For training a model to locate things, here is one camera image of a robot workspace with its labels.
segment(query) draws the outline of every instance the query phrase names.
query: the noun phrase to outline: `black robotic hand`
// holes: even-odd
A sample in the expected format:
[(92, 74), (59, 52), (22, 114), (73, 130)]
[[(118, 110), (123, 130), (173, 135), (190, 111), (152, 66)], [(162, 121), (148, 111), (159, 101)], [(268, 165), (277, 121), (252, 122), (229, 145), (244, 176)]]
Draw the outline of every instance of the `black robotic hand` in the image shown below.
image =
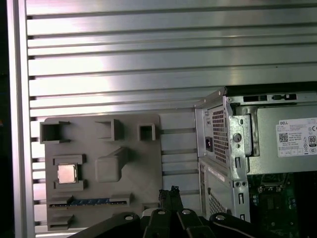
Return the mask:
[(209, 221), (183, 207), (178, 187), (160, 191), (160, 208), (140, 218), (121, 213), (89, 227), (71, 238), (280, 238), (257, 229), (251, 223), (226, 213), (217, 213)]

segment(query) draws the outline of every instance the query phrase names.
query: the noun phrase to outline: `cpu processor chip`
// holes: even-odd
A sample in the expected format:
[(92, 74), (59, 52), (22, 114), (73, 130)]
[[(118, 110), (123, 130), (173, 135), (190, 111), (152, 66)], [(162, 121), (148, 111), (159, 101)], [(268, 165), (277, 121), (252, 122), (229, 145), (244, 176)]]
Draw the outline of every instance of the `cpu processor chip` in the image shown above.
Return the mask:
[(59, 164), (57, 176), (58, 183), (76, 183), (77, 166), (75, 164)]

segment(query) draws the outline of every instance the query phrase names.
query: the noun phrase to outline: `blue memory module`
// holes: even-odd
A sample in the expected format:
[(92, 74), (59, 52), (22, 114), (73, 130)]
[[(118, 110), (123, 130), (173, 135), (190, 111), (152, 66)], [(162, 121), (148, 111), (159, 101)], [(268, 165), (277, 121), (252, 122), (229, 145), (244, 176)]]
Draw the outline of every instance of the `blue memory module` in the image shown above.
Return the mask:
[(109, 198), (94, 199), (74, 199), (66, 204), (51, 204), (50, 207), (78, 207), (78, 206), (97, 206), (97, 205), (125, 205), (126, 201), (110, 202)]

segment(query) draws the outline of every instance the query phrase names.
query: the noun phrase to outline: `80 plus logo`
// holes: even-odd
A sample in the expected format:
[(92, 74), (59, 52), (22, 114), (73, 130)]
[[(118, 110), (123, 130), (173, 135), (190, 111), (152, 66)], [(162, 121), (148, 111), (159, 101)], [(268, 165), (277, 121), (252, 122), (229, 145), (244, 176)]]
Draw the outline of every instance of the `80 plus logo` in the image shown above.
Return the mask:
[(309, 136), (308, 137), (308, 142), (309, 142), (309, 146), (310, 147), (316, 147), (317, 146), (316, 136)]

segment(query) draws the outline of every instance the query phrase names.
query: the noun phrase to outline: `metal slotted wall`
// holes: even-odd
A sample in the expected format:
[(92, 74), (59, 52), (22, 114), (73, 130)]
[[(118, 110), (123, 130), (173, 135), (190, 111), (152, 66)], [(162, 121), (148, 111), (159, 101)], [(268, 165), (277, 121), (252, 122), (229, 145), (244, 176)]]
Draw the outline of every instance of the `metal slotted wall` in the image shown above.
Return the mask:
[(316, 0), (7, 3), (17, 237), (76, 232), (47, 232), (45, 118), (158, 113), (164, 188), (179, 184), (199, 209), (195, 102), (222, 85), (317, 75)]

